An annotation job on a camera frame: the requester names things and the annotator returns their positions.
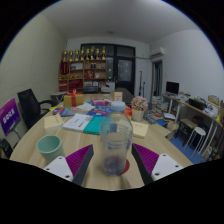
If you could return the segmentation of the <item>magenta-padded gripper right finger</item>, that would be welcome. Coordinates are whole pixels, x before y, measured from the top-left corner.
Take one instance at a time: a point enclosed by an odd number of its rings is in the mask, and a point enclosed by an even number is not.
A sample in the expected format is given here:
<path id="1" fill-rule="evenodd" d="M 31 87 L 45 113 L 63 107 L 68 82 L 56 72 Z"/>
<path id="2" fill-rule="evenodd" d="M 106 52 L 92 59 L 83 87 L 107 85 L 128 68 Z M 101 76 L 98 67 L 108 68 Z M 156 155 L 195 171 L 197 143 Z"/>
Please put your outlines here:
<path id="1" fill-rule="evenodd" d="M 157 154 L 135 143 L 132 144 L 132 155 L 145 185 L 183 169 L 183 166 L 168 154 Z"/>

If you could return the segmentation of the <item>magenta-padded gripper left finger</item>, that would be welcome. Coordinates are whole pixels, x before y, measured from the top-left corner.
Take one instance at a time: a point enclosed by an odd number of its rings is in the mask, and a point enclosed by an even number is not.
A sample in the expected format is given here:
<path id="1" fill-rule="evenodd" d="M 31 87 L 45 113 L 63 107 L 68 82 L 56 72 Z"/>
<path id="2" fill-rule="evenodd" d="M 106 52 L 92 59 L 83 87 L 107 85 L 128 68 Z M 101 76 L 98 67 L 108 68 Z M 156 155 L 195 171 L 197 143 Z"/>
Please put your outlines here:
<path id="1" fill-rule="evenodd" d="M 88 145 L 67 157 L 58 156 L 44 170 L 81 186 L 93 155 L 93 145 Z"/>

